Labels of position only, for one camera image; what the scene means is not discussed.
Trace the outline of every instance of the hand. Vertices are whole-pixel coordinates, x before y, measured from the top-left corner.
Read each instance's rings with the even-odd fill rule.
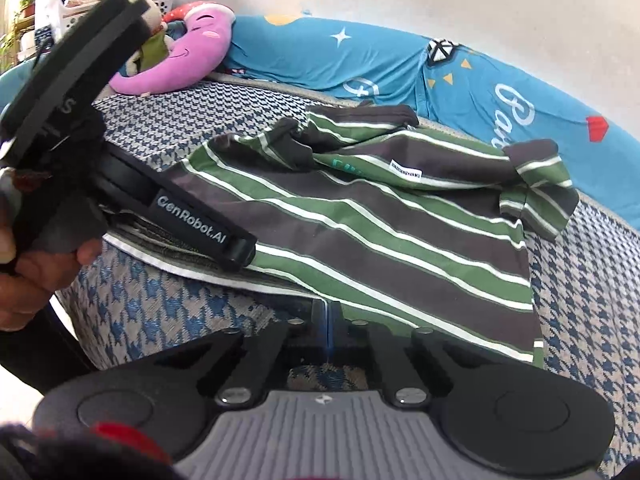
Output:
[[[5,212],[0,206],[0,264],[15,257],[14,236]],[[27,325],[56,290],[71,285],[80,267],[93,263],[101,252],[102,241],[96,239],[85,242],[75,253],[22,254],[16,262],[16,276],[0,274],[0,331],[14,332]]]

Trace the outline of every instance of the white star pattern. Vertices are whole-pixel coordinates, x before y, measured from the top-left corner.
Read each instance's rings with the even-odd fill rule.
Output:
[[[336,40],[338,40],[338,46],[340,46],[340,44],[342,43],[342,40],[350,40],[351,36],[347,36],[344,33],[344,27],[342,28],[342,30],[340,31],[340,33],[338,34],[332,34],[331,36],[332,38],[335,38]]]

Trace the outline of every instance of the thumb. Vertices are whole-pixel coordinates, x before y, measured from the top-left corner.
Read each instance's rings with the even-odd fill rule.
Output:
[[[0,195],[0,264],[7,264],[14,258],[15,241],[9,222],[9,208],[4,196]]]

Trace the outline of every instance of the blue cartoon blanket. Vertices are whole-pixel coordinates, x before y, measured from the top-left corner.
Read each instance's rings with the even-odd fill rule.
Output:
[[[229,73],[407,104],[494,146],[551,138],[574,185],[640,230],[640,142],[596,110],[469,47],[363,23],[238,16]]]

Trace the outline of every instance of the potted plant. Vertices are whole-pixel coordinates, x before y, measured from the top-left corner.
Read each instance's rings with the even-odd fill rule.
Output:
[[[20,0],[20,18],[30,18],[36,13],[36,0]]]

